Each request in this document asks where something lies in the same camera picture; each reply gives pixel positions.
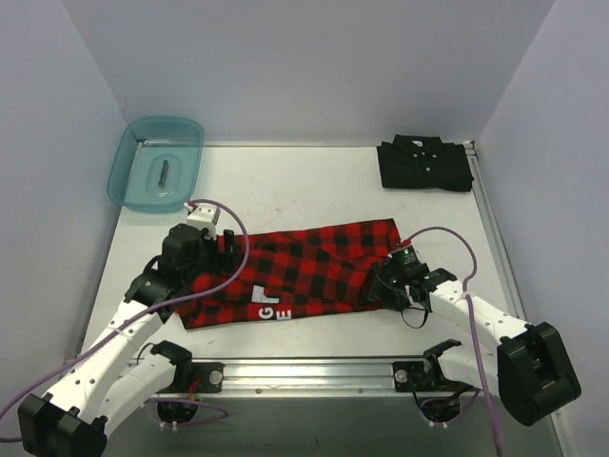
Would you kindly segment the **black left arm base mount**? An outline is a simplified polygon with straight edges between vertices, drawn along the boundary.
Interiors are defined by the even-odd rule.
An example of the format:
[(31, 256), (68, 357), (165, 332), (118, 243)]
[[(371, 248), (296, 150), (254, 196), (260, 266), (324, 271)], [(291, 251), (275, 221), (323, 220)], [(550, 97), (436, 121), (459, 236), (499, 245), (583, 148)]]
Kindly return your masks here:
[(225, 365), (220, 362), (186, 362), (176, 368), (172, 383), (163, 393), (219, 393)]

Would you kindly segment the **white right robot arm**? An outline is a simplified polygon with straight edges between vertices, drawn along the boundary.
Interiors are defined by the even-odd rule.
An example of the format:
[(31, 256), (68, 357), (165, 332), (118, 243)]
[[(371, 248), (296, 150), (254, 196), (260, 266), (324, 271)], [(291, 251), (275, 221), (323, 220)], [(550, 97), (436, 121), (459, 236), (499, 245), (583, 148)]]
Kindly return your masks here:
[(448, 339), (426, 350), (413, 390), (450, 387), (489, 390), (520, 424), (532, 426), (581, 396), (559, 331), (533, 325), (471, 293), (444, 268), (430, 269), (414, 249), (396, 250), (371, 269), (368, 298), (399, 313), (420, 307), (467, 332), (472, 342)]

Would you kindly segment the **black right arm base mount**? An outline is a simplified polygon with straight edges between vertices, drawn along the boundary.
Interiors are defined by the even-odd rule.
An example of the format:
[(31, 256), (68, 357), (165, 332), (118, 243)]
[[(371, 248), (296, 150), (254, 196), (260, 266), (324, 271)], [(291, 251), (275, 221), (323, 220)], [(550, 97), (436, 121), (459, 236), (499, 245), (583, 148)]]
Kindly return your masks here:
[(424, 357), (396, 359), (392, 363), (394, 389), (399, 393), (456, 392), (464, 384), (449, 381)]

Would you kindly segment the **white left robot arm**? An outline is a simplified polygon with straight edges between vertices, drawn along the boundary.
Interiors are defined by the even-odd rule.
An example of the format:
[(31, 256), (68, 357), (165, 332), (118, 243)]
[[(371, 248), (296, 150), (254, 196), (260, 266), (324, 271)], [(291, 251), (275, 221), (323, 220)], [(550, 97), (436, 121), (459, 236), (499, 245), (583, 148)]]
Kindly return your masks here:
[(160, 255), (130, 284), (106, 328), (92, 346), (56, 374), (38, 396), (27, 390), (17, 409), (21, 441), (34, 456), (100, 456), (109, 436), (150, 397), (189, 387), (195, 371), (191, 352), (161, 341), (135, 368), (132, 355), (196, 298), (194, 281), (204, 273), (236, 279), (235, 234), (218, 235), (211, 223), (170, 229)]

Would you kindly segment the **red black plaid shirt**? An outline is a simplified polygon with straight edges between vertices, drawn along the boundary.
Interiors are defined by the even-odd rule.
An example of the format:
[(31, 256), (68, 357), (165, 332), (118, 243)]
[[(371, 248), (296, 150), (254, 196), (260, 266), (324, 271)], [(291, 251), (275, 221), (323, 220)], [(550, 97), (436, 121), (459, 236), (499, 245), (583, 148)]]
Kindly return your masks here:
[(368, 300), (372, 268), (401, 242), (393, 219), (377, 219), (235, 238), (239, 277), (222, 290), (177, 307), (187, 329), (283, 321), (383, 308)]

